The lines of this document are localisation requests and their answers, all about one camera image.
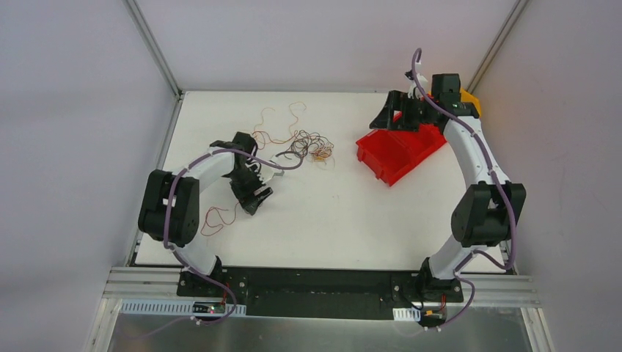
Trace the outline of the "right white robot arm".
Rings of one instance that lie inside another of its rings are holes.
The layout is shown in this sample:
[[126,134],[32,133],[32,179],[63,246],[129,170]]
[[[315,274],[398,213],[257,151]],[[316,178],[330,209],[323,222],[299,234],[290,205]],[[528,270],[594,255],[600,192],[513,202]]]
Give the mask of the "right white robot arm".
[[487,250],[516,235],[527,192],[497,163],[483,135],[476,103],[462,97],[458,74],[436,74],[431,91],[420,95],[389,91],[370,128],[417,132],[424,125],[436,127],[450,145],[466,186],[450,218],[450,237],[424,259],[416,277],[417,293],[433,301],[458,283],[459,274],[475,257],[483,256],[502,270],[512,266],[495,260]]

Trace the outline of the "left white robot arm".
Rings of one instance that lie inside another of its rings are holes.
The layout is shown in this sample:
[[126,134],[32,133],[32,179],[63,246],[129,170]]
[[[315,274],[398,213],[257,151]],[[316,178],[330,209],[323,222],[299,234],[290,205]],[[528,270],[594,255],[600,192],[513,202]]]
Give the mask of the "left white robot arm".
[[251,162],[257,149],[251,135],[237,132],[231,142],[211,143],[209,156],[183,167],[185,173],[155,169],[147,178],[138,228],[199,272],[195,285],[205,296],[218,295],[224,277],[216,272],[222,266],[219,257],[197,237],[200,194],[217,180],[227,178],[238,204],[253,216],[273,194],[260,175],[259,163]]

